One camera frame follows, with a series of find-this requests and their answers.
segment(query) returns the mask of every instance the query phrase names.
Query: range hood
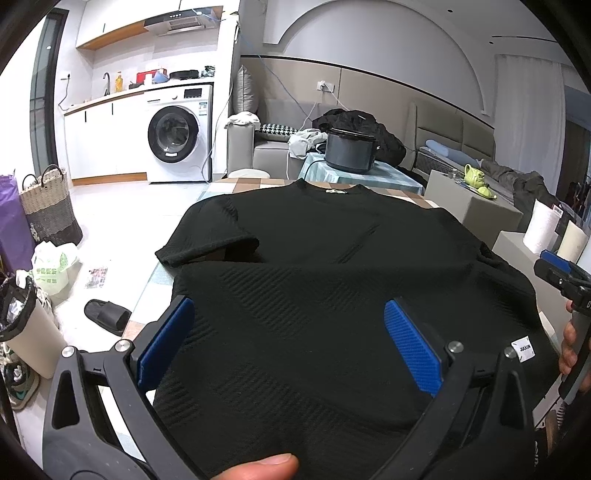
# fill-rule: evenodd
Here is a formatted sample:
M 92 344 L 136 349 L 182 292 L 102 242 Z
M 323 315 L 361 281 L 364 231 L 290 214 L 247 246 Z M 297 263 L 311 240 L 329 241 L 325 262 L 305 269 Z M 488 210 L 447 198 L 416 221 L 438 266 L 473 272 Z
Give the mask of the range hood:
M 173 33 L 190 32 L 215 28 L 219 18 L 213 8 L 195 8 L 179 10 L 152 17 L 144 22 L 144 28 L 155 35 L 171 35 Z

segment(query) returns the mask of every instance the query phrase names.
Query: metal screw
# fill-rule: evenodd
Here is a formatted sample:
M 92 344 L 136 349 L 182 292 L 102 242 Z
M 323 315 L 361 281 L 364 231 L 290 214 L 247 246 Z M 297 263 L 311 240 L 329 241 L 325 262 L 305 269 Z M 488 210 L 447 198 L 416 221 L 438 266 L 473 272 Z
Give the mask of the metal screw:
M 508 346 L 505 348 L 505 356 L 513 360 L 515 357 L 517 357 L 517 352 L 513 347 Z
M 129 340 L 119 340 L 119 342 L 115 344 L 115 350 L 118 352 L 126 352 L 129 350 L 130 346 L 131 342 Z
M 64 358 L 70 358 L 72 355 L 74 355 L 75 351 L 76 351 L 76 349 L 75 349 L 74 347 L 72 347 L 72 346 L 67 346 L 66 348 L 64 348 L 64 349 L 61 351 L 61 355 L 62 355 L 62 357 L 64 357 Z
M 451 353 L 462 353 L 464 351 L 464 345 L 457 340 L 450 342 L 447 348 Z

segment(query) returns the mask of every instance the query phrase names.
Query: white floor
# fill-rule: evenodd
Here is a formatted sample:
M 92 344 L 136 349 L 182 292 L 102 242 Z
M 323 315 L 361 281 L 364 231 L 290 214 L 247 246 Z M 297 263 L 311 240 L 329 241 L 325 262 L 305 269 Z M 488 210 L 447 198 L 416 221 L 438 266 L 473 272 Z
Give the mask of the white floor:
M 74 187 L 72 203 L 84 232 L 80 271 L 68 289 L 53 297 L 66 342 L 89 352 L 108 350 L 115 335 L 88 320 L 90 299 L 112 301 L 133 310 L 157 265 L 154 252 L 169 239 L 205 184 L 117 183 Z M 109 268 L 104 288 L 85 289 L 87 271 Z M 41 464 L 41 432 L 50 382 L 44 381 L 31 404 L 17 414 L 25 448 Z

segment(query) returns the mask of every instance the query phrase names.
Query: cushion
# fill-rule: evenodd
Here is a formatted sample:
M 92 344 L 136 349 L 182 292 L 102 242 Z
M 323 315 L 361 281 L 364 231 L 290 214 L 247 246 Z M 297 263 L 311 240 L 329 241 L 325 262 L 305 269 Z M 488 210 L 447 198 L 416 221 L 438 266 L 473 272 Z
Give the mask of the cushion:
M 269 142 L 287 142 L 297 130 L 286 125 L 266 124 L 256 132 L 257 137 Z
M 439 142 L 436 142 L 435 140 L 427 140 L 425 145 L 440 155 L 443 155 L 455 163 L 460 164 L 462 167 L 470 165 L 474 168 L 480 168 L 480 164 L 474 158 L 465 154 L 464 152 L 454 150 L 453 148 L 448 148 L 445 145 L 441 145 Z
M 255 88 L 254 78 L 244 65 L 238 70 L 233 101 L 235 113 L 256 113 L 258 110 L 259 96 Z

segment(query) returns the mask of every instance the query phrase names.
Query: paper towel roll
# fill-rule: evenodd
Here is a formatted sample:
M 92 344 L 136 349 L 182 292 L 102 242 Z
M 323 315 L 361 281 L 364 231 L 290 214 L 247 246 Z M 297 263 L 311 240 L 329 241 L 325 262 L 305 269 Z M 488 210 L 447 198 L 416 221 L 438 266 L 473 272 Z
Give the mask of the paper towel roll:
M 558 256 L 569 262 L 576 263 L 579 261 L 588 241 L 589 238 L 585 235 L 585 232 L 573 222 L 569 222 L 569 225 L 566 228 L 566 233 L 564 234 L 564 239 L 558 249 Z
M 536 200 L 534 214 L 523 239 L 524 245 L 535 255 L 547 250 L 551 247 L 550 242 L 560 218 L 561 214 Z
M 591 273 L 591 241 L 587 242 L 587 246 L 584 248 L 577 265 L 587 273 Z

